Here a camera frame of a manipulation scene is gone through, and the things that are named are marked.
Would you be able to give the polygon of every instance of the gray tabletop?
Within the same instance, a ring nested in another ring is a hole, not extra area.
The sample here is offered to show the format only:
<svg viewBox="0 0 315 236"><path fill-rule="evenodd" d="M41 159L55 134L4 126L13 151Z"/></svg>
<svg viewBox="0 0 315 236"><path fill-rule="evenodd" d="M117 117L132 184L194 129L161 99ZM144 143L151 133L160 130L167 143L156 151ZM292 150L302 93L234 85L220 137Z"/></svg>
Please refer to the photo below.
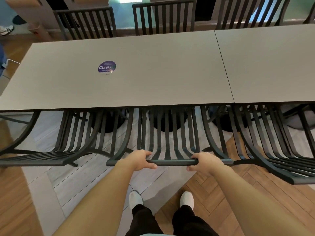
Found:
<svg viewBox="0 0 315 236"><path fill-rule="evenodd" d="M315 101L315 25L215 33L235 103Z"/></svg>
<svg viewBox="0 0 315 236"><path fill-rule="evenodd" d="M0 111L202 103L233 103L214 31L33 44Z"/></svg>

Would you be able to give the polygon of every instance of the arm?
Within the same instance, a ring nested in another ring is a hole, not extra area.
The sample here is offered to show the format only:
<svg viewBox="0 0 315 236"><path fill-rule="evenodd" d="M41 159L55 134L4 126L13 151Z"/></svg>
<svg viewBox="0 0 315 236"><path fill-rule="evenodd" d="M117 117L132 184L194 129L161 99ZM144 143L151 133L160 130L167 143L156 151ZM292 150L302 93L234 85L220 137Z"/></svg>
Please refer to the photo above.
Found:
<svg viewBox="0 0 315 236"><path fill-rule="evenodd" d="M53 236L116 236L132 173L157 167L146 161L150 154L137 150L119 160L86 194Z"/></svg>
<svg viewBox="0 0 315 236"><path fill-rule="evenodd" d="M187 167L187 170L214 176L246 236L312 235L301 222L261 194L232 168L225 166L215 155L200 152L193 157L198 158L199 163Z"/></svg>

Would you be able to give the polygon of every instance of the white shoe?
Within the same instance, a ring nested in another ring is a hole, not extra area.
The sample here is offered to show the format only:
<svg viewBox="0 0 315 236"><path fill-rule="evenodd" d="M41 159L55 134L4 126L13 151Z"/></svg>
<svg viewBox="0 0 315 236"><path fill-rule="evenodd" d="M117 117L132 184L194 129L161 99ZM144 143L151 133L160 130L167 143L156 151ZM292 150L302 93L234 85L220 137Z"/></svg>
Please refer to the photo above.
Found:
<svg viewBox="0 0 315 236"><path fill-rule="evenodd" d="M141 195L133 190L129 194L129 207L132 210L136 205L143 205L143 200Z"/></svg>
<svg viewBox="0 0 315 236"><path fill-rule="evenodd" d="M180 206L188 205L191 207L192 210L194 210L194 197L192 196L192 193L189 191L185 191L181 197L180 197Z"/></svg>
<svg viewBox="0 0 315 236"><path fill-rule="evenodd" d="M5 36L14 30L14 26L0 26L0 35Z"/></svg>

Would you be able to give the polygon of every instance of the round sticker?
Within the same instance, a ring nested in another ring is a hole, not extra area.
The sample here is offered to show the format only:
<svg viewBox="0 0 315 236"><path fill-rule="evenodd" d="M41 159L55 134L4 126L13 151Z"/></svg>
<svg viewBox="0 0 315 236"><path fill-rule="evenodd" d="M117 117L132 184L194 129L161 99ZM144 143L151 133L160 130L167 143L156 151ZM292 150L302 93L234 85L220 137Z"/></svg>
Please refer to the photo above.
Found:
<svg viewBox="0 0 315 236"><path fill-rule="evenodd" d="M100 64L98 70L99 73L108 73L111 74L116 69L116 64L113 61L105 61Z"/></svg>

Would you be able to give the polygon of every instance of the jeans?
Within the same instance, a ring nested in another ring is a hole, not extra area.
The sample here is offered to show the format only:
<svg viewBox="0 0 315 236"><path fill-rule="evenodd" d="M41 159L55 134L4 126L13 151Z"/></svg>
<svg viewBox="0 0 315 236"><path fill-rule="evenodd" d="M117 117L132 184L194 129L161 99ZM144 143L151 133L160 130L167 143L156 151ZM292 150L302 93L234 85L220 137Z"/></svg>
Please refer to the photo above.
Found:
<svg viewBox="0 0 315 236"><path fill-rule="evenodd" d="M126 236L163 234L150 209L136 205L132 209L132 222ZM202 218L195 216L191 207L183 205L173 216L174 235L177 236L219 236Z"/></svg>

